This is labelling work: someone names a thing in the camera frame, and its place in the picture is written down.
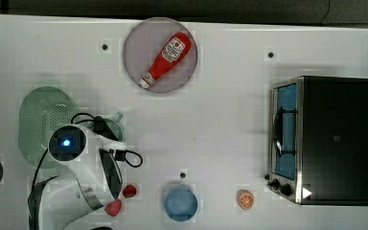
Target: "ketchup bottle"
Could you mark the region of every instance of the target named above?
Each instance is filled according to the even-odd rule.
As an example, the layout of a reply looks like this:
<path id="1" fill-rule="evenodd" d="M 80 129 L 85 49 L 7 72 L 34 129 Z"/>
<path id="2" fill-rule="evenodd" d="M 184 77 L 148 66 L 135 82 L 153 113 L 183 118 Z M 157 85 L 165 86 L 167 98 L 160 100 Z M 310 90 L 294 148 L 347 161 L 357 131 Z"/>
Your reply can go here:
<path id="1" fill-rule="evenodd" d="M 184 33 L 174 34 L 154 60 L 153 65 L 143 76 L 139 84 L 142 88 L 149 88 L 167 72 L 172 70 L 190 51 L 190 38 Z"/>

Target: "bottle cap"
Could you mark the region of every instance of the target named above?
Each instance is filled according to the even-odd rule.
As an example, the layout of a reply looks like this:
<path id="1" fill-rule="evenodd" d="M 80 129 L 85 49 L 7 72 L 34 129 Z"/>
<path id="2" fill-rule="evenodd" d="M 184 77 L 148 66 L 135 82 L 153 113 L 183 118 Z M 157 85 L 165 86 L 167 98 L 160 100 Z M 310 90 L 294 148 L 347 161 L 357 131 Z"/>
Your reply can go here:
<path id="1" fill-rule="evenodd" d="M 140 87 L 145 88 L 145 89 L 147 89 L 147 88 L 150 87 L 150 85 L 145 80 L 143 80 L 143 79 L 141 79 L 139 81 L 139 85 L 140 85 Z"/>

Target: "blue bowl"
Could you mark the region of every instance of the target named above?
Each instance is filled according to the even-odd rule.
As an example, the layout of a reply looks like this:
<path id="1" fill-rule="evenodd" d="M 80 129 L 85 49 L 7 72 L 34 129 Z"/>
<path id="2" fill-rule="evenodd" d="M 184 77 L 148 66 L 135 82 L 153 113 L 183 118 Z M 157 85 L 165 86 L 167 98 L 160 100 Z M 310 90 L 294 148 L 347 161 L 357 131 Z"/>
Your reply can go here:
<path id="1" fill-rule="evenodd" d="M 167 195 L 165 208 L 167 215 L 175 221 L 186 221 L 196 214 L 196 196 L 186 186 L 179 186 Z"/>

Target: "white table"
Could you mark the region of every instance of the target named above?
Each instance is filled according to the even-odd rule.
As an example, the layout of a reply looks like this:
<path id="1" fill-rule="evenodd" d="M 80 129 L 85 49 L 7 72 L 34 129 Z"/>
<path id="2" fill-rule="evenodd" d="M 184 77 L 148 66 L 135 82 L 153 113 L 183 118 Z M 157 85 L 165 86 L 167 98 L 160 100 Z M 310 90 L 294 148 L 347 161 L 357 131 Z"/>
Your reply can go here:
<path id="1" fill-rule="evenodd" d="M 125 180 L 138 184 L 140 194 L 124 201 L 122 213 L 112 218 L 100 209 L 81 224 L 368 230 L 368 207 L 293 205 L 263 179 L 270 85 L 301 75 L 368 78 L 368 30 L 183 23 L 199 50 L 195 74 L 181 90 L 154 95 L 132 83 L 122 61 L 124 40 L 137 23 L 0 15 L 0 229 L 27 229 L 35 168 L 17 146 L 19 108 L 31 90 L 54 83 L 84 111 L 122 111 L 127 143 L 145 158 L 140 169 L 123 165 Z M 181 171 L 201 207 L 191 221 L 176 223 L 164 213 L 163 198 Z M 247 212 L 236 205 L 239 188 L 255 195 Z"/>

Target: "toaster oven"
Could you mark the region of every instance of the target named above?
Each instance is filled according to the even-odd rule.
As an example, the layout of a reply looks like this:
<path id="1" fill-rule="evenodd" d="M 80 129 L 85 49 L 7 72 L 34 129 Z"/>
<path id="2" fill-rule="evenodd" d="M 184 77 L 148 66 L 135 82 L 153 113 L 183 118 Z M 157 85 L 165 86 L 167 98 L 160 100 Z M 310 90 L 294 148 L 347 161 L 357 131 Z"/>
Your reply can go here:
<path id="1" fill-rule="evenodd" d="M 272 87 L 269 189 L 303 205 L 368 206 L 368 79 Z"/>

